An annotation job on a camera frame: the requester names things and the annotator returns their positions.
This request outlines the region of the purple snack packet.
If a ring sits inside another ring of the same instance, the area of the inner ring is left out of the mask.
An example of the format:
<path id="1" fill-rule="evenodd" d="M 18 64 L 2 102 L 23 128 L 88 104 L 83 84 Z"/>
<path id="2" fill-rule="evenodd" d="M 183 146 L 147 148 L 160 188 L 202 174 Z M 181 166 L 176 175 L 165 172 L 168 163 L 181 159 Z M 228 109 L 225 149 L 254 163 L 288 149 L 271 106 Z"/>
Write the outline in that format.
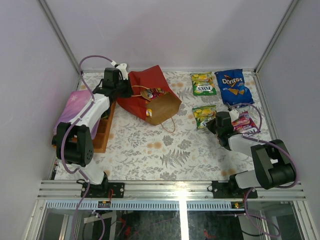
<path id="1" fill-rule="evenodd" d="M 232 122 L 233 130 L 241 134 L 259 133 L 257 125 L 249 115 L 248 111 L 239 114 L 239 118 Z"/>

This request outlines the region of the green yellow snack packet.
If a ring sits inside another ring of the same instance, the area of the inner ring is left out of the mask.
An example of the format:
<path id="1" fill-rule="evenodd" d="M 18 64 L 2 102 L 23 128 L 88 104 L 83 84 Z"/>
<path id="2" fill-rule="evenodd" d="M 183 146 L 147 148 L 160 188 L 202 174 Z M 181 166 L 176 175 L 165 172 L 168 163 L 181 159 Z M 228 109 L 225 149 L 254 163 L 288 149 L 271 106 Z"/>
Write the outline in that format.
<path id="1" fill-rule="evenodd" d="M 216 117 L 216 105 L 207 105 L 195 107 L 192 109 L 193 116 L 196 121 L 197 129 L 202 129 L 207 126 L 207 123 Z"/>

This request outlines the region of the blue chips bag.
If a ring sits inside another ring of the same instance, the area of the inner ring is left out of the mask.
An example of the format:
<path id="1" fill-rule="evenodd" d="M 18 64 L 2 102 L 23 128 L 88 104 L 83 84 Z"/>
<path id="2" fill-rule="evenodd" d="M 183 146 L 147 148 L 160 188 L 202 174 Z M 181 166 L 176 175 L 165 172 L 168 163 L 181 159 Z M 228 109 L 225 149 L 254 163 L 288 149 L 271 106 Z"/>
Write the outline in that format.
<path id="1" fill-rule="evenodd" d="M 242 69 L 217 71 L 214 73 L 222 102 L 227 106 L 237 104 L 253 104 L 251 91 L 245 86 Z"/>

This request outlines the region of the red paper bag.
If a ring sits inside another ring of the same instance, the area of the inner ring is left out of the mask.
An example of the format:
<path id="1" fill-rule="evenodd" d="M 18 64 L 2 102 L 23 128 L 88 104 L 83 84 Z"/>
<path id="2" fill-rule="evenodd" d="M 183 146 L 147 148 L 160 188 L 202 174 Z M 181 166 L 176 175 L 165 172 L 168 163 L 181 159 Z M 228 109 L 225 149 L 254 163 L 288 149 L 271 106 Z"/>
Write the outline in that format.
<path id="1" fill-rule="evenodd" d="M 172 119 L 182 101 L 171 90 L 159 65 L 128 74 L 133 95 L 118 98 L 124 110 L 150 125 L 157 126 Z"/>

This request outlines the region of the green candy bag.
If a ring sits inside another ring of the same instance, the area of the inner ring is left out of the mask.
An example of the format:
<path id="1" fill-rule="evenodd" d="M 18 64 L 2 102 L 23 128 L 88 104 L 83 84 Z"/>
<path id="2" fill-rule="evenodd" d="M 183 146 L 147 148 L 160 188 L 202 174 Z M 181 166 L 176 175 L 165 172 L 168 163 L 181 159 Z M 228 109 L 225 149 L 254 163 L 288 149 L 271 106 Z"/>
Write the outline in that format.
<path id="1" fill-rule="evenodd" d="M 212 72 L 192 73 L 190 76 L 194 96 L 214 96 L 217 94 Z"/>

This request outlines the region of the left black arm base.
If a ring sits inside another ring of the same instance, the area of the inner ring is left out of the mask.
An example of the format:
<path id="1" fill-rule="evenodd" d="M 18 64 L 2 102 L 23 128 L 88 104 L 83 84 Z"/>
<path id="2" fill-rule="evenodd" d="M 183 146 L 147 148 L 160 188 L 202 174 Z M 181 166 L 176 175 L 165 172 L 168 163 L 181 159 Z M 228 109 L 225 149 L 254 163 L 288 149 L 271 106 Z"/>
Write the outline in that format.
<path id="1" fill-rule="evenodd" d="M 104 175 L 101 184 L 90 184 L 85 198 L 123 198 L 125 193 L 125 183 L 109 182 L 108 177 Z"/>

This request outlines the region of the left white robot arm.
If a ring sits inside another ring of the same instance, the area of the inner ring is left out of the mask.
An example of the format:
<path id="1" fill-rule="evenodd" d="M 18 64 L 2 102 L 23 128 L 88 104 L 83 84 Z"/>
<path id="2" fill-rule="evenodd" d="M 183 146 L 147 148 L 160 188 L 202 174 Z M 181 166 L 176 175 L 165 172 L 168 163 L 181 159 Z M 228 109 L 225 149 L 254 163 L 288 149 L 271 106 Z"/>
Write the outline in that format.
<path id="1" fill-rule="evenodd" d="M 52 143 L 56 146 L 56 156 L 65 170 L 79 172 L 92 185 L 98 197 L 105 197 L 110 190 L 103 170 L 93 161 L 94 146 L 92 132 L 97 130 L 102 115 L 107 112 L 117 98 L 133 95 L 127 64 L 116 64 L 104 70 L 103 79 L 94 90 L 75 91 L 67 106 L 73 114 L 64 117 L 56 127 Z"/>

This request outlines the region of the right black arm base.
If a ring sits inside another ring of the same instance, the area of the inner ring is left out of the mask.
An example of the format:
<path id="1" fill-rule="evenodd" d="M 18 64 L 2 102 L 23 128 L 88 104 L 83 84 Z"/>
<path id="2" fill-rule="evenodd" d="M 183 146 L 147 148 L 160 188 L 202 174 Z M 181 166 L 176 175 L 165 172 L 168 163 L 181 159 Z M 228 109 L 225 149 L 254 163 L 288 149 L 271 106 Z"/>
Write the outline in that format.
<path id="1" fill-rule="evenodd" d="M 207 191 L 213 194 L 214 199 L 244 199 L 251 187 L 240 188 L 235 177 L 229 180 L 212 180 Z"/>

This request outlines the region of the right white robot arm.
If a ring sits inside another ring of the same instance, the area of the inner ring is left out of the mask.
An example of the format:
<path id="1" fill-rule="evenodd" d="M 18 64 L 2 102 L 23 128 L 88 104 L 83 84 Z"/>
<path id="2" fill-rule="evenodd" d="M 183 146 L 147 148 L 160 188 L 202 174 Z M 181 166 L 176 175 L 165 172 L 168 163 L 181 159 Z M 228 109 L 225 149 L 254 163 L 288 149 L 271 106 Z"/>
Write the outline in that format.
<path id="1" fill-rule="evenodd" d="M 288 189 L 298 183 L 297 167 L 282 140 L 265 141 L 235 131 L 226 111 L 218 112 L 206 127 L 226 150 L 252 158 L 253 170 L 229 177 L 227 189 L 231 196 L 240 197 L 249 188 Z"/>

